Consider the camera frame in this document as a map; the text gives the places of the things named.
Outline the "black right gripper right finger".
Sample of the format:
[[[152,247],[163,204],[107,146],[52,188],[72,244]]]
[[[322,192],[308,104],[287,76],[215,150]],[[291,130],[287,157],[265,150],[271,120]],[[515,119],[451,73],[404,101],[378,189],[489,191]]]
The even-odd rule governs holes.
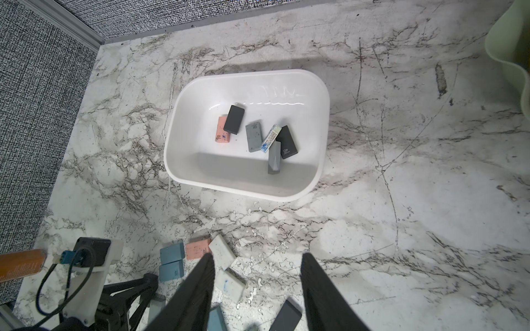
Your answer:
[[[368,330],[314,256],[306,252],[300,269],[309,330]]]

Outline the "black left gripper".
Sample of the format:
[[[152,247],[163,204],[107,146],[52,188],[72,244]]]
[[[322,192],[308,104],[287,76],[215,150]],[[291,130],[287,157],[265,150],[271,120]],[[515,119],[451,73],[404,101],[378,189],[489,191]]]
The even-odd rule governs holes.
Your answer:
[[[158,289],[158,276],[105,285],[99,303],[66,308],[58,330],[136,330]]]

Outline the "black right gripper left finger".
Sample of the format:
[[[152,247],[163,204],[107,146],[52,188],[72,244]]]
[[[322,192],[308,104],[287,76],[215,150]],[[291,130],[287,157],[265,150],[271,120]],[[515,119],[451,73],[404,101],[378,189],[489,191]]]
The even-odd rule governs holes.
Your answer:
[[[215,262],[206,253],[147,330],[206,330],[215,283]]]

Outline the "grey eraser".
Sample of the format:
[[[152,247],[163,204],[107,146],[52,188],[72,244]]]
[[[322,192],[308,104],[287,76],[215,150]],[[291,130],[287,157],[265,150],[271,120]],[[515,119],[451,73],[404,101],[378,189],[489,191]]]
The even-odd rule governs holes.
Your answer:
[[[246,134],[247,134],[247,143],[248,143],[248,151],[250,153],[257,152],[260,150],[260,146],[262,145],[263,139],[262,139],[262,128],[259,121],[250,123],[246,125]]]
[[[280,173],[281,164],[281,143],[274,141],[269,148],[268,174],[276,175]]]

